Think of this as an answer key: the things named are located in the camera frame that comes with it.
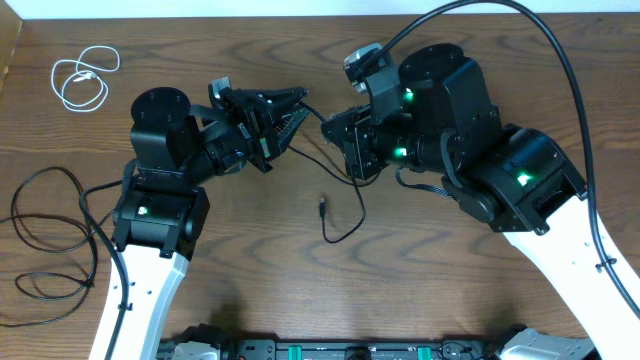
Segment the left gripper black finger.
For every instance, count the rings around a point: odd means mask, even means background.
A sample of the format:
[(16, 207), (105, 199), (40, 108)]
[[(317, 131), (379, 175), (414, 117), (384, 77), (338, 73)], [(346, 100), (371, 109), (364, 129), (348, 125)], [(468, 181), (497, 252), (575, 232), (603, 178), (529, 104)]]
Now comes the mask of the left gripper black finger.
[(286, 150), (309, 113), (310, 111), (302, 105), (276, 106), (272, 109), (272, 129), (275, 131), (274, 151), (276, 155), (281, 155)]
[(299, 102), (308, 95), (308, 91), (303, 87), (280, 90), (247, 89), (246, 95), (259, 112), (269, 113), (272, 118), (281, 118), (297, 110)]

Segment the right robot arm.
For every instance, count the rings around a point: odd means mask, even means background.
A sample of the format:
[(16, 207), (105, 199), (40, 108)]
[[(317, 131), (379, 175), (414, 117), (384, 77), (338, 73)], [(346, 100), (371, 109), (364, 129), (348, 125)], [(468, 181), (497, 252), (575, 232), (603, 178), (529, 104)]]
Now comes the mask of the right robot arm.
[(502, 234), (548, 279), (603, 359), (639, 355), (639, 278), (607, 233), (588, 186), (543, 132), (503, 124), (479, 64), (454, 44), (396, 63), (381, 45), (344, 61), (369, 101), (322, 124), (347, 173), (434, 172), (438, 195)]

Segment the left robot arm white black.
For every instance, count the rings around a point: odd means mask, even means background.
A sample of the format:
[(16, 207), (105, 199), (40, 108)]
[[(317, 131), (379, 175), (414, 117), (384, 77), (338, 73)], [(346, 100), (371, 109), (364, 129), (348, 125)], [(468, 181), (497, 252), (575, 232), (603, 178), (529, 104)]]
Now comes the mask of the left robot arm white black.
[(147, 90), (131, 106), (136, 157), (120, 182), (113, 234), (96, 231), (112, 267), (93, 359), (156, 356), (210, 209), (203, 183), (247, 164), (269, 172), (309, 114), (303, 87), (232, 89), (219, 79), (208, 91), (209, 106), (173, 87)]

